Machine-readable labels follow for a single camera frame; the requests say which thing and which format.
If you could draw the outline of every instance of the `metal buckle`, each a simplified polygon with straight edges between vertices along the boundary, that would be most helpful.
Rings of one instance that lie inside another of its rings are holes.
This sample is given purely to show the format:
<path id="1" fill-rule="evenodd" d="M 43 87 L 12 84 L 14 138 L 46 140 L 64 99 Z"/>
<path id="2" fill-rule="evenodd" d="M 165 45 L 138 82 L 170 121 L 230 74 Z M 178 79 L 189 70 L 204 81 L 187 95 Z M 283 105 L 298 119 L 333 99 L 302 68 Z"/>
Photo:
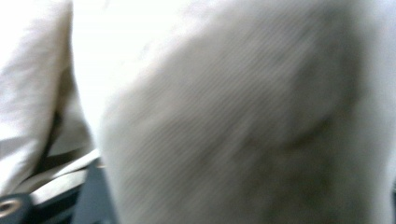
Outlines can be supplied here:
<path id="1" fill-rule="evenodd" d="M 21 201 L 18 199 L 7 199 L 0 202 L 0 217 L 6 217 L 21 207 Z"/>

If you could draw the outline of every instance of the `white cloth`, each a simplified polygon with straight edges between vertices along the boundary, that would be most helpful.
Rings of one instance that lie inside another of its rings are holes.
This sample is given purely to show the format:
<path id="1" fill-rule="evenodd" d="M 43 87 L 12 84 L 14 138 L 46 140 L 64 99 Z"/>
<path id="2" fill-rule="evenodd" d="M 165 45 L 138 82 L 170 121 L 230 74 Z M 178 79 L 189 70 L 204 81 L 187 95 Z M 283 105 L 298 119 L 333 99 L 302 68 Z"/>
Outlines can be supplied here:
<path id="1" fill-rule="evenodd" d="M 393 223 L 395 1 L 21 3 L 0 23 L 1 192 L 43 152 L 70 34 L 121 223 Z"/>
<path id="2" fill-rule="evenodd" d="M 0 3 L 0 195 L 33 173 L 69 66 L 69 1 Z"/>

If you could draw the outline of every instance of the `white garment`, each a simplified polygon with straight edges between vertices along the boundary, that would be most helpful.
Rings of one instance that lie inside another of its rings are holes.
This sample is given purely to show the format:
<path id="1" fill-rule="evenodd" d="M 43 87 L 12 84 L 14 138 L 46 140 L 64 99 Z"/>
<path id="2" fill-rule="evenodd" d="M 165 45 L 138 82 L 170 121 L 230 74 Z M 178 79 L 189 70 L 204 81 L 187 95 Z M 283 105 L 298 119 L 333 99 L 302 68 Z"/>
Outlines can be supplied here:
<path id="1" fill-rule="evenodd" d="M 0 3 L 0 195 L 32 174 L 69 66 L 70 2 Z"/>

